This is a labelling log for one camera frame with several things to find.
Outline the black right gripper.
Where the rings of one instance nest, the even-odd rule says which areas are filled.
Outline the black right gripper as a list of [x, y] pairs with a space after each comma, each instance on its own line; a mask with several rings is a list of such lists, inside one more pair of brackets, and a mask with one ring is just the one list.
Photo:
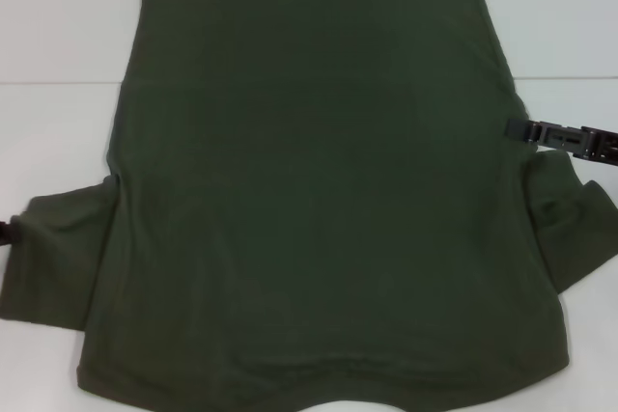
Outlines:
[[514, 141], [570, 152], [597, 163], [618, 163], [618, 133], [583, 126], [581, 129], [546, 122], [510, 119], [505, 135]]

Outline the dark green t-shirt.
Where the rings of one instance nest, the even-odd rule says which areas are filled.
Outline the dark green t-shirt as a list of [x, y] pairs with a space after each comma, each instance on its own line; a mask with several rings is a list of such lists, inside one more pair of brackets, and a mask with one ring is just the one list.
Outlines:
[[154, 412], [446, 412], [568, 366], [618, 207], [525, 121], [485, 0], [141, 0], [98, 185], [10, 222], [0, 318]]

